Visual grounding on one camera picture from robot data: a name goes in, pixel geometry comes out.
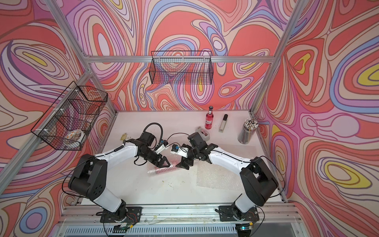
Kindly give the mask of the aluminium front rail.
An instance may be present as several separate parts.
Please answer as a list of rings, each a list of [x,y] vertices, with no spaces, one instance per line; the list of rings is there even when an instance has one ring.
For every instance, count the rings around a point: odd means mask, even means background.
[[[142,204],[132,228],[101,223],[97,206],[64,209],[54,237],[307,237],[309,234],[293,204],[271,202],[244,221],[221,221],[219,203]]]

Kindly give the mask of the silver black marker tube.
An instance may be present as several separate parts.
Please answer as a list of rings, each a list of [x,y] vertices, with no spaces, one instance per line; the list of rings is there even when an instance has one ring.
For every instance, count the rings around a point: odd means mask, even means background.
[[[224,114],[222,122],[221,122],[221,125],[219,127],[219,132],[220,133],[224,132],[226,124],[227,124],[227,121],[228,121],[228,114]]]

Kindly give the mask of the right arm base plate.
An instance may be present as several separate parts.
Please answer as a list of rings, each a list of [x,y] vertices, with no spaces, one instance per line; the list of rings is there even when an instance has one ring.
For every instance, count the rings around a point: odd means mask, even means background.
[[[249,209],[247,212],[242,212],[234,205],[220,205],[215,208],[215,211],[219,214],[221,222],[248,221],[256,223],[260,220],[256,207]]]

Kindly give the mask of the metal cup of pencils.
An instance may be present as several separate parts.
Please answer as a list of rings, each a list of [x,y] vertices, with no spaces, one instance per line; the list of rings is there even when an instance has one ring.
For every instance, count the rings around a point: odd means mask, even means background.
[[[238,141],[241,144],[248,144],[252,135],[255,133],[258,128],[259,123],[255,119],[246,119],[243,123],[242,130],[238,136]]]

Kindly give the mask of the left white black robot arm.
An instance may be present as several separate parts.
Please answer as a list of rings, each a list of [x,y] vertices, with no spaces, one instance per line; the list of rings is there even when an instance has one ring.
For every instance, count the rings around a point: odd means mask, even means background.
[[[103,208],[103,214],[112,221],[125,222],[130,219],[129,211],[125,201],[108,189],[108,172],[132,158],[142,158],[157,168],[170,167],[167,157],[161,154],[168,142],[161,140],[151,148],[155,139],[151,133],[143,132],[140,138],[124,140],[122,145],[103,154],[82,156],[68,188]]]

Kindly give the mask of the grey tape dispenser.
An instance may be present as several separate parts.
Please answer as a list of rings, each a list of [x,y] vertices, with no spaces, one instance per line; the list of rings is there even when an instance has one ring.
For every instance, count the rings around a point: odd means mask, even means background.
[[[210,134],[209,132],[207,131],[207,129],[199,126],[195,129],[196,132],[199,133],[199,135],[201,136],[201,138],[204,140],[204,141],[209,141],[210,140]]]

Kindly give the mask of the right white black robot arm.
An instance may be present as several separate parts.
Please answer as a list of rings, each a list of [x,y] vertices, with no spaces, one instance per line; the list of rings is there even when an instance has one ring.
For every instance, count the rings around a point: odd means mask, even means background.
[[[189,145],[173,145],[171,153],[181,156],[178,168],[189,169],[195,160],[208,162],[239,175],[244,192],[229,206],[220,206],[220,217],[244,221],[257,207],[262,207],[278,188],[278,181],[260,157],[248,159],[223,150],[216,144],[207,144],[198,132],[188,136]]]

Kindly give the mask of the yellow binder clip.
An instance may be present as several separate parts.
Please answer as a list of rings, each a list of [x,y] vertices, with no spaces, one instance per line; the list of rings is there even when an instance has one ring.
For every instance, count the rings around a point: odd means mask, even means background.
[[[124,133],[121,138],[120,138],[120,141],[123,141],[123,140],[126,140],[127,138],[127,133]]]

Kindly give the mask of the bubble wrap sheet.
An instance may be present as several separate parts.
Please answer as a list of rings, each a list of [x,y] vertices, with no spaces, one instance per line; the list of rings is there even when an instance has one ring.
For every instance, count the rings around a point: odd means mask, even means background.
[[[148,176],[156,176],[156,175],[161,175],[164,173],[181,170],[181,168],[176,166],[181,162],[181,159],[182,159],[181,156],[176,156],[176,155],[168,156],[167,159],[168,159],[168,162],[170,163],[170,166],[168,167],[158,168],[154,166],[153,164],[148,163],[148,168],[147,168]]]
[[[253,159],[258,155],[255,146],[220,144],[220,147],[236,156]],[[219,165],[195,161],[197,167],[196,185],[204,188],[241,192],[244,190],[240,175]]]

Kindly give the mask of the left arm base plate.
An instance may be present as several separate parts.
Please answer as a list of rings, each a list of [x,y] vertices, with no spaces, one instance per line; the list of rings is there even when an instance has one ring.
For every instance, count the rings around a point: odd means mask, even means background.
[[[141,206],[121,206],[116,212],[103,210],[100,218],[101,223],[130,223],[140,222],[142,215]]]

